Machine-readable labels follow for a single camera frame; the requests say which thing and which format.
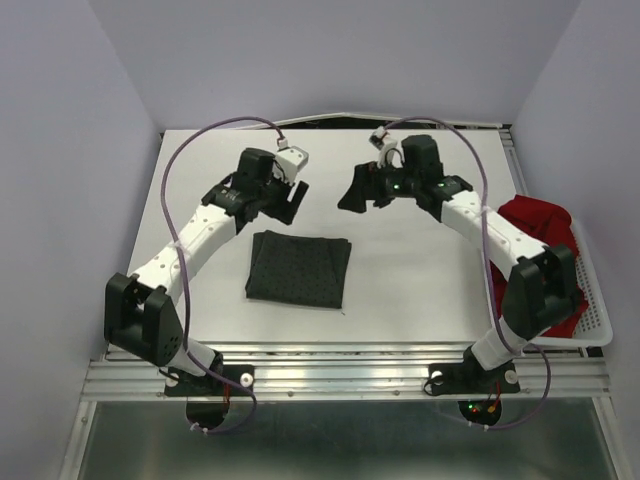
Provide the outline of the dark grey dotted skirt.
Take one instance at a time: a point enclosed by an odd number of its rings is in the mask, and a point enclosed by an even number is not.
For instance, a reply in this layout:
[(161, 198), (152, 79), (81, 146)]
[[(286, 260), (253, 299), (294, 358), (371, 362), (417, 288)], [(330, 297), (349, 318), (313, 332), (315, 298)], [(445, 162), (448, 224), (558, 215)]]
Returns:
[(282, 304), (341, 309), (352, 244), (345, 238), (253, 236), (246, 297)]

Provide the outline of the red skirt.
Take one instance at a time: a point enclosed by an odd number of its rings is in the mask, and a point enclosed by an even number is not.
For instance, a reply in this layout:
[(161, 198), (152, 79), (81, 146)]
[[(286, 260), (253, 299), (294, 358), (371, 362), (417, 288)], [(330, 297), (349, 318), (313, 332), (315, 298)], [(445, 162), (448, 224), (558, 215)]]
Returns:
[[(532, 197), (515, 195), (503, 204), (498, 213), (515, 227), (529, 236), (546, 243), (550, 247), (565, 245), (574, 259), (579, 258), (579, 248), (572, 233), (572, 217), (569, 212), (555, 205)], [(571, 338), (582, 316), (589, 307), (584, 292), (577, 287), (575, 312), (558, 325), (550, 327), (542, 336), (550, 338)]]

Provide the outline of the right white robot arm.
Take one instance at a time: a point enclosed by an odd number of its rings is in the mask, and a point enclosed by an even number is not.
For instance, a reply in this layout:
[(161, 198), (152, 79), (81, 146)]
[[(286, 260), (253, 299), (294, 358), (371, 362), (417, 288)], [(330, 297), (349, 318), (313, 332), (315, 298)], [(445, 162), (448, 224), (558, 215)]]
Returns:
[(507, 285), (494, 326), (469, 347), (460, 363), (436, 378), (438, 386), (482, 390), (499, 377), (531, 340), (574, 315), (581, 302), (575, 256), (525, 233), (486, 203), (486, 195), (457, 175), (447, 175), (429, 135), (397, 141), (384, 129), (369, 138), (374, 162), (354, 168), (341, 210), (362, 214), (411, 198), (423, 211), (481, 250), (485, 267), (498, 268)]

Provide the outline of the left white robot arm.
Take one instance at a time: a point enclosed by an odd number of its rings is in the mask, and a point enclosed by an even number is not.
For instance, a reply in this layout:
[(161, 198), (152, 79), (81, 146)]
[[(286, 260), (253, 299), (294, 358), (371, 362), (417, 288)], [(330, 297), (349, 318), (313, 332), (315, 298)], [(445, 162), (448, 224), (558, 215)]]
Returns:
[(190, 282), (259, 214), (293, 222), (309, 188), (296, 178), (308, 161), (297, 146), (281, 145), (274, 153), (245, 149), (237, 169), (205, 194), (185, 226), (169, 228), (170, 243), (133, 273), (109, 279), (105, 340), (156, 367), (188, 374), (199, 393), (223, 384), (250, 395), (249, 387), (223, 376), (220, 352), (192, 338)]

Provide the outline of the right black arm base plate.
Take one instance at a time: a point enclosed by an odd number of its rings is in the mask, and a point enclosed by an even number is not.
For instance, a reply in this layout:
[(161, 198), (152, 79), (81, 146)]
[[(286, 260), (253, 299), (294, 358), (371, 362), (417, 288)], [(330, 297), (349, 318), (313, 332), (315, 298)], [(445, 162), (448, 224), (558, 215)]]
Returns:
[(521, 391), (518, 375), (512, 362), (494, 370), (466, 367), (463, 363), (434, 363), (428, 366), (423, 391), (429, 396), (462, 395), (467, 397), (515, 394)]

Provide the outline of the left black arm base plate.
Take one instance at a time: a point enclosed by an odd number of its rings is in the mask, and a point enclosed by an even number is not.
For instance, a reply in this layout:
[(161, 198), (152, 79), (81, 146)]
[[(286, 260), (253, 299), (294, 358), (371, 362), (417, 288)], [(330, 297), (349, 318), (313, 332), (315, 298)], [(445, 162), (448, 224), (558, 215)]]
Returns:
[[(205, 374), (204, 376), (194, 376), (181, 370), (170, 368), (168, 373), (174, 377), (174, 383), (170, 379), (165, 379), (164, 395), (167, 397), (222, 397), (224, 385)], [(255, 367), (251, 364), (225, 364), (222, 376), (234, 381), (241, 382), (244, 374), (254, 376)]]

